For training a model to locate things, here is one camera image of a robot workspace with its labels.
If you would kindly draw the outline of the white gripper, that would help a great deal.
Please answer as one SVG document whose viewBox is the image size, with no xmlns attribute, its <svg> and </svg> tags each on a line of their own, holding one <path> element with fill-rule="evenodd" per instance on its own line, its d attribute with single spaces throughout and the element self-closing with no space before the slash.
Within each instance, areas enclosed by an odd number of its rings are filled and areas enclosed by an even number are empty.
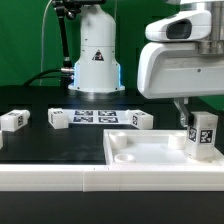
<svg viewBox="0 0 224 224">
<path fill-rule="evenodd" d="M 224 94 L 224 56 L 199 55 L 191 42 L 148 43 L 140 54 L 137 88 L 148 99 L 175 98 L 180 123 L 187 127 L 185 97 Z"/>
</svg>

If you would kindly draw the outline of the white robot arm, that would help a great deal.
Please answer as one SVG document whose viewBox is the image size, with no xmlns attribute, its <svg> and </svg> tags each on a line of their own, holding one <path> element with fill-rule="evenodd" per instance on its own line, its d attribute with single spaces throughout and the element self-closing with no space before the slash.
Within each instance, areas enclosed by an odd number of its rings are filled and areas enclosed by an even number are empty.
<svg viewBox="0 0 224 224">
<path fill-rule="evenodd" d="M 180 11 L 149 24 L 141 51 L 137 88 L 147 99 L 172 98 L 183 126 L 196 116 L 192 96 L 224 94 L 224 0 L 164 0 Z M 93 98 L 122 91 L 115 60 L 115 22 L 98 5 L 82 9 L 81 52 L 69 89 Z"/>
</svg>

